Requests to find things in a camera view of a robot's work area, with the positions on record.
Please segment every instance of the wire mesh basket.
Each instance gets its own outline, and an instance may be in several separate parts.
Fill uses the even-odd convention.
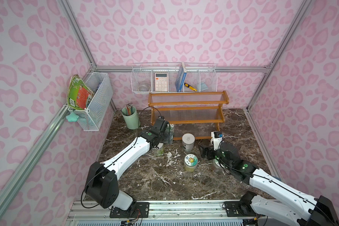
[[[181,63],[136,63],[132,64],[131,84],[134,93],[178,93],[176,79]],[[216,64],[185,63],[187,75],[185,83],[188,83],[197,92],[216,92],[217,74]],[[168,73],[168,91],[155,90],[155,74]],[[182,85],[181,93],[194,92]]]
[[[69,110],[79,116],[78,123],[84,131],[99,131],[109,102],[113,96],[111,81],[107,73],[93,72],[85,82],[95,91],[93,99],[85,110]]]

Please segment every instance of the blue book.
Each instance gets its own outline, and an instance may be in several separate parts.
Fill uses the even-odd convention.
[[[187,70],[185,67],[185,63],[182,62],[180,66],[180,70],[178,71],[177,79],[176,79],[176,90],[177,92],[182,91],[183,84],[185,83],[185,77],[187,74]]]

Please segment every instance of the brown marble surface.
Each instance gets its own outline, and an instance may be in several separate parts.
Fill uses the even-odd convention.
[[[240,150],[243,159],[257,164],[269,173],[243,110],[226,109],[224,115],[225,123],[220,124],[224,140],[233,143]],[[120,111],[117,111],[99,161],[116,155],[133,141],[139,130],[148,128],[150,110],[143,111],[140,122],[140,129],[130,130],[126,127]],[[209,140],[195,141],[191,153],[199,158],[199,163],[194,172],[185,171],[183,164],[186,154],[182,151],[181,141],[173,141],[172,145],[164,145],[162,156],[156,157],[150,150],[135,161],[119,179],[119,188],[137,200],[239,199],[247,191],[271,198],[265,192],[240,183],[231,175],[224,172],[215,173],[211,169],[210,161],[201,158],[197,148],[199,142],[208,144]]]

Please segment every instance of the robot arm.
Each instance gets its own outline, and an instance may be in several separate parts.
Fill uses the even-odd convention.
[[[243,214],[246,215],[253,210],[257,214],[270,216],[294,226],[339,225],[334,206],[329,199],[323,196],[317,199],[290,187],[258,166],[241,159],[236,147],[222,141],[221,132],[212,132],[211,135],[212,146],[199,145],[203,158],[217,159],[219,164],[239,181],[256,187],[281,201],[280,204],[248,192],[240,201],[239,209]]]
[[[163,141],[163,132],[167,125],[167,121],[158,118],[152,127],[143,131],[116,156],[102,164],[93,163],[89,168],[85,193],[103,208],[130,208],[134,204],[133,198],[119,190],[118,179],[134,161]]]

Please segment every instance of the white jar lid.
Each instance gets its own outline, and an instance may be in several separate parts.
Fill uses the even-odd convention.
[[[194,135],[192,135],[191,133],[185,133],[182,136],[182,141],[185,144],[192,144],[192,143],[194,143],[194,140],[195,140]]]
[[[217,160],[215,160],[215,164],[221,167]]]

